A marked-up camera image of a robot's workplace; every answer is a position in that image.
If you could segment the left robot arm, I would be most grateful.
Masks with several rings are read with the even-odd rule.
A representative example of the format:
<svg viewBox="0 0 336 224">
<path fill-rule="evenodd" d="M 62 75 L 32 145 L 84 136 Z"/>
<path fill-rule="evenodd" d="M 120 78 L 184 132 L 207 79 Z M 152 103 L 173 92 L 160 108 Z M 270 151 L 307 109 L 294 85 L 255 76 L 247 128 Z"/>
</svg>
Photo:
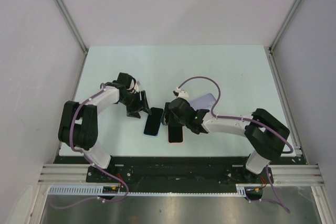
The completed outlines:
<svg viewBox="0 0 336 224">
<path fill-rule="evenodd" d="M 139 119 L 140 112 L 150 114 L 146 92 L 140 82 L 128 73 L 119 73 L 116 80 L 102 83 L 99 91 L 82 102 L 64 104 L 58 139 L 74 152 L 81 153 L 98 169 L 98 176 L 105 182 L 115 178 L 116 169 L 109 165 L 111 156 L 98 142 L 98 116 L 109 106 L 123 104 L 127 117 Z"/>
</svg>

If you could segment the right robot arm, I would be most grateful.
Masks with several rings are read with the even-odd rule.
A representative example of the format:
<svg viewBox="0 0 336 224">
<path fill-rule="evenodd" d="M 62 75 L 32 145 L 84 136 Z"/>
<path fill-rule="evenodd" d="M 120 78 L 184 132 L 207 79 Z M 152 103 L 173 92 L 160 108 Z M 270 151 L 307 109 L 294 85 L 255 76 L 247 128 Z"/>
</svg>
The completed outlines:
<svg viewBox="0 0 336 224">
<path fill-rule="evenodd" d="M 227 133 L 248 139 L 254 150 L 242 169 L 243 179 L 254 183 L 261 172 L 282 154 L 292 153 L 288 144 L 289 129 L 264 109 L 256 109 L 249 115 L 214 114 L 209 109 L 194 110 L 183 98 L 167 102 L 162 123 L 168 126 L 184 126 L 194 134 Z"/>
</svg>

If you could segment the lavender phone case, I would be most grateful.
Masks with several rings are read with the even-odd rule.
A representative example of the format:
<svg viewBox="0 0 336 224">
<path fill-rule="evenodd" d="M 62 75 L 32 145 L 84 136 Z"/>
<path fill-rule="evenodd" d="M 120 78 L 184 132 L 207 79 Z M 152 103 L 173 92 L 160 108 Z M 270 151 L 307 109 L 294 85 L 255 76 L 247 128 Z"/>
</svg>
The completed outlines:
<svg viewBox="0 0 336 224">
<path fill-rule="evenodd" d="M 211 108 L 216 102 L 215 97 L 211 93 L 204 94 L 190 101 L 190 105 L 194 110 Z"/>
</svg>

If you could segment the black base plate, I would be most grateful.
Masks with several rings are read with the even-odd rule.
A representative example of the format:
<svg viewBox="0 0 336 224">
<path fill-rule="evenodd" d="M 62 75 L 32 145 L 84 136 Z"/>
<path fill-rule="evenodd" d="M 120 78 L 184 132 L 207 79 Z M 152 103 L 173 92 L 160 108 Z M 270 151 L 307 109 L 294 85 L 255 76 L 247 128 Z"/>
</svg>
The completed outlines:
<svg viewBox="0 0 336 224">
<path fill-rule="evenodd" d="M 119 179 L 135 189 L 143 184 L 150 187 L 185 183 L 206 187 L 209 183 L 224 186 L 259 184 L 266 171 L 254 175 L 245 170 L 245 157 L 114 157 L 106 169 L 113 178 L 96 168 L 84 172 L 89 183 L 116 183 Z"/>
</svg>

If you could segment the right side aluminium rail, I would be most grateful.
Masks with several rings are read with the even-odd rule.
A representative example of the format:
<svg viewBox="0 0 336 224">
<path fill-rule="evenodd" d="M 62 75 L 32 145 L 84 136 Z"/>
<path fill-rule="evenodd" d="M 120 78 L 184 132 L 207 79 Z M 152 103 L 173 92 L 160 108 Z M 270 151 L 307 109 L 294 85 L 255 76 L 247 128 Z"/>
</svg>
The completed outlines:
<svg viewBox="0 0 336 224">
<path fill-rule="evenodd" d="M 290 104 L 286 96 L 284 85 L 282 83 L 279 70 L 276 66 L 275 58 L 272 54 L 272 51 L 268 47 L 264 47 L 264 49 L 265 49 L 265 53 L 266 53 L 269 66 L 272 72 L 272 76 L 274 78 L 275 85 L 277 88 L 280 103 L 284 111 L 286 122 L 290 130 L 290 136 L 294 144 L 294 149 L 296 151 L 297 156 L 305 156 L 303 148 L 302 148 L 301 140 L 300 140 L 300 137 L 297 131 L 297 127 L 296 127 L 293 115 L 291 113 Z"/>
</svg>

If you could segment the aluminium rail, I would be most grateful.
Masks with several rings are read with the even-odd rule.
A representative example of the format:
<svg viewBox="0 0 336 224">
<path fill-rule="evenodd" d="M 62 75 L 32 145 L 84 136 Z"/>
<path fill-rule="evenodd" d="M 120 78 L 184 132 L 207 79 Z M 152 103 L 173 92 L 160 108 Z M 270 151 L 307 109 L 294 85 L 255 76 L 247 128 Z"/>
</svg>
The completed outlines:
<svg viewBox="0 0 336 224">
<path fill-rule="evenodd" d="M 222 168 L 216 165 L 177 167 L 172 165 L 116 166 L 111 178 L 89 165 L 47 164 L 38 179 L 39 184 L 113 184 L 120 179 L 127 184 L 138 182 L 217 182 L 218 184 L 257 185 L 273 182 L 276 186 L 319 186 L 324 181 L 318 165 L 271 165 L 260 175 L 243 172 L 242 166 Z"/>
<path fill-rule="evenodd" d="M 286 122 L 290 130 L 290 136 L 294 144 L 294 149 L 296 151 L 297 156 L 305 156 L 303 148 L 302 148 L 301 140 L 300 140 L 300 137 L 297 131 L 297 127 L 296 127 L 293 115 L 291 113 L 290 104 L 286 96 L 284 85 L 282 83 L 279 70 L 276 66 L 275 58 L 272 54 L 272 51 L 268 47 L 264 47 L 264 49 L 265 49 L 265 53 L 266 53 L 269 66 L 272 72 L 272 76 L 274 78 L 275 85 L 277 88 L 280 103 L 284 111 Z"/>
</svg>

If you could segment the aluminium front rail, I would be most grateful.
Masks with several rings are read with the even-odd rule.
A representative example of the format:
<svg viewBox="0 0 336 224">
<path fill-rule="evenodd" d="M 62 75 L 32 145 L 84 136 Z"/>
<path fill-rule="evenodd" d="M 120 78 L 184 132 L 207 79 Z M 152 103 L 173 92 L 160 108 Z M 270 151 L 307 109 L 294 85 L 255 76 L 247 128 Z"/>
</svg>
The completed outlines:
<svg viewBox="0 0 336 224">
<path fill-rule="evenodd" d="M 319 186 L 324 181 L 318 165 L 271 165 L 260 175 L 243 172 L 242 166 L 222 168 L 216 165 L 177 167 L 172 165 L 116 166 L 111 178 L 89 165 L 47 164 L 38 179 L 39 184 L 113 184 L 120 179 L 127 184 L 138 182 L 217 182 L 218 184 L 257 185 L 273 182 L 276 186 Z"/>
</svg>

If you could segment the left corner aluminium post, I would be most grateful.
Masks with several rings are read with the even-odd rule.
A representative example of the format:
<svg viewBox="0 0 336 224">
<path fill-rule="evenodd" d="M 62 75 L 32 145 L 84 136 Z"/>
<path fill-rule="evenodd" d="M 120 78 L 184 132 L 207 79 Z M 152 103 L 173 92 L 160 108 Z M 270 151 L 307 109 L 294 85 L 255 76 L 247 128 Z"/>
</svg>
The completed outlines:
<svg viewBox="0 0 336 224">
<path fill-rule="evenodd" d="M 68 26 L 71 34 L 73 35 L 76 43 L 78 44 L 79 48 L 81 49 L 81 51 L 84 53 L 84 55 L 86 56 L 88 53 L 88 47 L 85 45 L 85 42 L 74 22 L 74 19 L 72 18 L 64 0 L 53 0 L 59 10 L 59 12 L 61 13 L 66 25 Z"/>
</svg>

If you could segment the corner aluminium post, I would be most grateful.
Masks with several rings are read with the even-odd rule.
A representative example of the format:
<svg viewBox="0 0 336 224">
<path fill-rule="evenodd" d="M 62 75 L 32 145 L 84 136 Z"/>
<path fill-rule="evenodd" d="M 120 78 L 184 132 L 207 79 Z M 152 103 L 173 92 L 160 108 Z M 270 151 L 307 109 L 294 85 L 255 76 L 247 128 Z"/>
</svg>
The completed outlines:
<svg viewBox="0 0 336 224">
<path fill-rule="evenodd" d="M 294 18 L 302 2 L 303 0 L 294 0 L 293 3 L 291 4 L 283 22 L 280 25 L 280 28 L 278 29 L 274 39 L 272 40 L 271 44 L 268 47 L 270 52 L 273 52 L 276 49 L 278 43 L 280 42 L 281 38 L 286 32 L 288 26 L 290 25 L 292 19 Z"/>
<path fill-rule="evenodd" d="M 79 48 L 81 49 L 81 51 L 84 53 L 84 55 L 86 56 L 88 53 L 88 47 L 85 45 L 85 42 L 74 22 L 74 19 L 72 18 L 64 0 L 53 0 L 59 10 L 59 12 L 61 13 L 66 25 L 68 26 L 71 34 L 73 35 L 76 43 L 78 44 Z"/>
</svg>

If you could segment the right corner aluminium post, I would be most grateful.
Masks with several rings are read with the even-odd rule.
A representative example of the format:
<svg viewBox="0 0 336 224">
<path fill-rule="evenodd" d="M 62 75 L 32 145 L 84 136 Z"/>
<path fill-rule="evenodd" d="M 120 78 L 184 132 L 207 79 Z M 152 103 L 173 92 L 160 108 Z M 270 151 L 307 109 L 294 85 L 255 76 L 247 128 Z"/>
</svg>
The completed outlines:
<svg viewBox="0 0 336 224">
<path fill-rule="evenodd" d="M 290 25 L 292 19 L 294 18 L 302 2 L 303 0 L 294 0 L 293 3 L 291 4 L 283 22 L 280 25 L 280 28 L 278 29 L 274 39 L 272 40 L 271 44 L 268 47 L 270 52 L 273 52 L 276 49 L 278 43 L 280 42 L 281 38 L 286 32 L 288 26 Z"/>
</svg>

